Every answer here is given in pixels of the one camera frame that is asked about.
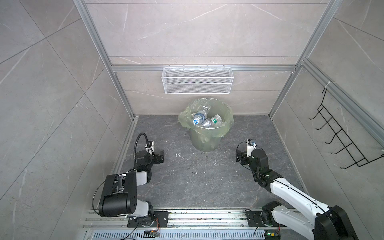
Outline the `clear bottle blue label top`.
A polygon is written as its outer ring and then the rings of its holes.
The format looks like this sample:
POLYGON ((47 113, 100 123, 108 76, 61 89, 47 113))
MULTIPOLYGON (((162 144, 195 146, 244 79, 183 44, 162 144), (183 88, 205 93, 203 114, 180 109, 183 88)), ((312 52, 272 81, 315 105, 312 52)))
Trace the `clear bottle blue label top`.
POLYGON ((197 113, 193 116, 193 123, 194 125, 201 125, 208 116, 208 112, 204 109, 199 110, 197 113))

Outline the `clear bottle green ring cap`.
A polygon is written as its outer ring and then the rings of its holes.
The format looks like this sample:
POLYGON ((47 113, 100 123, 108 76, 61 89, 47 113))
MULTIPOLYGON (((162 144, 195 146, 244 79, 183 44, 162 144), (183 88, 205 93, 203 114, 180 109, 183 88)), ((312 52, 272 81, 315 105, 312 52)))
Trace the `clear bottle green ring cap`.
POLYGON ((223 124, 223 119, 219 114, 216 114, 212 118, 208 119, 208 122, 210 123, 210 127, 219 127, 223 124))

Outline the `clear bottle blue cap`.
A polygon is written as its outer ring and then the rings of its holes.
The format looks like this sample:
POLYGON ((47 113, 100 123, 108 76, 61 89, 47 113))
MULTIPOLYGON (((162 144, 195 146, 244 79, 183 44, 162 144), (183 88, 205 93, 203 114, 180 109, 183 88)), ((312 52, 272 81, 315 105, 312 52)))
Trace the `clear bottle blue cap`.
POLYGON ((201 127, 203 127, 203 128, 210 128, 212 125, 213 125, 212 120, 211 119, 207 119, 207 120, 205 120, 202 123, 201 127))

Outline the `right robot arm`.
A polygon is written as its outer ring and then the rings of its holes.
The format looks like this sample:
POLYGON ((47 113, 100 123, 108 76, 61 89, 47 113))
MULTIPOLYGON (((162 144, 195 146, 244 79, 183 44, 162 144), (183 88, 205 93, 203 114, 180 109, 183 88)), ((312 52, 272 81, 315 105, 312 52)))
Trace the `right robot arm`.
POLYGON ((308 240, 358 239, 347 213, 341 207, 330 207, 294 187, 270 169, 263 149, 254 147, 250 154, 237 150, 236 161, 252 172, 254 181, 262 188, 295 208, 292 211, 277 201, 264 205, 260 216, 263 225, 284 225, 308 240))

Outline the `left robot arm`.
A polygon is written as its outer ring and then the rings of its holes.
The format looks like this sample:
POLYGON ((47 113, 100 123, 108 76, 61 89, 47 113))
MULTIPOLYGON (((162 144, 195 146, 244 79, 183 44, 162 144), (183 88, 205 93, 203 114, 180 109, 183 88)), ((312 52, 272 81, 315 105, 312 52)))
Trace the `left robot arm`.
POLYGON ((103 184, 98 214, 104 218, 137 217, 153 220, 153 206, 138 199, 137 188, 148 184, 152 167, 163 163, 164 151, 151 155, 149 151, 136 153, 134 168, 123 174, 108 175, 103 184))

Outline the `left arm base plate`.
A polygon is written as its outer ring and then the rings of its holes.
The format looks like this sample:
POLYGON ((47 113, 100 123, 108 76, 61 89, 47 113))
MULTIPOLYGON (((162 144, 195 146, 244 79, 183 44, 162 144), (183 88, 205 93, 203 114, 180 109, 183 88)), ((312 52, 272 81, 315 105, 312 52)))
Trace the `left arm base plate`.
POLYGON ((128 228, 138 227, 138 228, 165 228, 168 225, 169 221, 169 212, 167 211, 155 211, 150 213, 147 217, 142 217, 138 219, 128 218, 128 228))

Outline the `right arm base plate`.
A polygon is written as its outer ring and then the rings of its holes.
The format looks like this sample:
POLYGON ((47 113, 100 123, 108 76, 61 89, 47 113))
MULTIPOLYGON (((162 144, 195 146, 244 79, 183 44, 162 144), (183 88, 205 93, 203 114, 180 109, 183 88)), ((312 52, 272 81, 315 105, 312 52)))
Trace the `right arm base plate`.
POLYGON ((245 209, 244 214, 248 221, 249 227, 278 227, 272 214, 265 210, 252 211, 245 209))

